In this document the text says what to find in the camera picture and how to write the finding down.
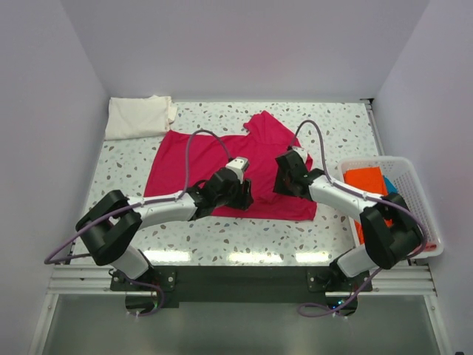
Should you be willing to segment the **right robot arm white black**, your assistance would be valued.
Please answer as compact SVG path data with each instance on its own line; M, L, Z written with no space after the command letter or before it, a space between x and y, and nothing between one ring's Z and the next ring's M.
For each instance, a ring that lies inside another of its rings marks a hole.
M339 210L361 225L364 243L330 263L329 281L347 290L359 274L372 268L389 270L426 247L423 225L397 193L366 192L331 177L325 168L309 170L306 152L291 147L276 158L273 191Z

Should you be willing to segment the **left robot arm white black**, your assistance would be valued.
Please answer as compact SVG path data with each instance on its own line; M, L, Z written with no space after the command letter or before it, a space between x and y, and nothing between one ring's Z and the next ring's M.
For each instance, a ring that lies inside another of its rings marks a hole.
M113 190L76 224L76 231L95 264L113 266L137 290L153 281L151 263L131 246L137 231L173 221L192 221L226 206L245 211L253 202L251 181L244 178L249 162L234 158L203 182L184 191L157 197L126 197Z

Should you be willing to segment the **magenta t shirt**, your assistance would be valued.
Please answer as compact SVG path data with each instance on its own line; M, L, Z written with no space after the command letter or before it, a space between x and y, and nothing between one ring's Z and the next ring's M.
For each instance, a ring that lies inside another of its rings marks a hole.
M251 182L252 204L247 210L219 207L215 217L309 221L317 205L300 197L274 192L276 158L289 146L298 146L293 132L269 112L255 114L245 123L246 135L216 139L202 133L191 136L169 131L159 145L144 190L145 197L170 195L208 180L219 169L236 173L237 181Z

